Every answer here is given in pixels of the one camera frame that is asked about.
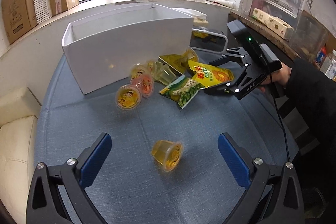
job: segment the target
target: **person's hand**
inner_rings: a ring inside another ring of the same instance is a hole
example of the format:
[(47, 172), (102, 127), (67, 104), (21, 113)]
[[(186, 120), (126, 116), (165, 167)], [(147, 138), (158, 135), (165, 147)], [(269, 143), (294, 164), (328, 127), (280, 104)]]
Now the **person's hand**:
[[(284, 63), (281, 62), (282, 69), (272, 72), (272, 82), (278, 82), (280, 85), (285, 87), (288, 83), (289, 77), (291, 75), (292, 69), (286, 66)], [(261, 85), (268, 85), (270, 84), (270, 77), (269, 75), (267, 78), (261, 83)], [(259, 89), (262, 92), (265, 92), (265, 87), (260, 86)]]

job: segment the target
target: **table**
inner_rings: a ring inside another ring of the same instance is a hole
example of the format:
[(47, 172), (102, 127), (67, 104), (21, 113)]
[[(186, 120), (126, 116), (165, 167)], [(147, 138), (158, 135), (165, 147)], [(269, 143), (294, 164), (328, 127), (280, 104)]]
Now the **table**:
[[(199, 52), (209, 62), (217, 56)], [(228, 63), (233, 73), (237, 64)], [(88, 196), (107, 223), (222, 223), (241, 197), (239, 187), (217, 148), (229, 132), (252, 157), (268, 164), (286, 160), (283, 132), (275, 109), (255, 90), (242, 100), (201, 91), (183, 110), (158, 94), (132, 111), (115, 105), (115, 92), (127, 79), (83, 95), (63, 56), (41, 108), (34, 162), (63, 164), (91, 146), (101, 132), (112, 137), (112, 150)], [(287, 132), (291, 158), (298, 152)], [(166, 173), (150, 151), (160, 139), (181, 140), (184, 154)], [(61, 195), (74, 223), (80, 223), (65, 189)]]

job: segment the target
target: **open box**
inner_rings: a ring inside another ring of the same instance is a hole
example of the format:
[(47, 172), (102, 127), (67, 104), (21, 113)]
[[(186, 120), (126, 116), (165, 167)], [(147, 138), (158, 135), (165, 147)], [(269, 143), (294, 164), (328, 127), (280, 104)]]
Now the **open box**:
[(129, 76), (132, 65), (183, 54), (193, 17), (156, 4), (119, 8), (69, 23), (62, 48), (83, 94)]

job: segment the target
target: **yellow snack bag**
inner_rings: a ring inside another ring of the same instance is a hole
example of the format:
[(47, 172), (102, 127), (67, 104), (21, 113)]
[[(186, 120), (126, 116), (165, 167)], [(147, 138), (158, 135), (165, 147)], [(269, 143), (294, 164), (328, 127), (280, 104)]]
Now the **yellow snack bag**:
[(189, 60), (198, 62), (197, 53), (191, 48), (188, 48), (183, 55), (179, 54), (161, 55), (159, 56), (159, 59), (163, 60), (174, 70), (178, 71), (181, 74), (185, 73)]
[(195, 73), (192, 79), (203, 84), (206, 88), (232, 81), (235, 78), (229, 69), (218, 68), (192, 60), (189, 60), (188, 65)]

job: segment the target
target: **white bottle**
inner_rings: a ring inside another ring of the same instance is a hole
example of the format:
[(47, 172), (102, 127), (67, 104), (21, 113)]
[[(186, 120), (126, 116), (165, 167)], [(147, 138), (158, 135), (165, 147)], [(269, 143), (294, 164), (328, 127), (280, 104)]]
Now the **white bottle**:
[(328, 78), (333, 79), (336, 74), (336, 50), (332, 54), (327, 54), (320, 68)]

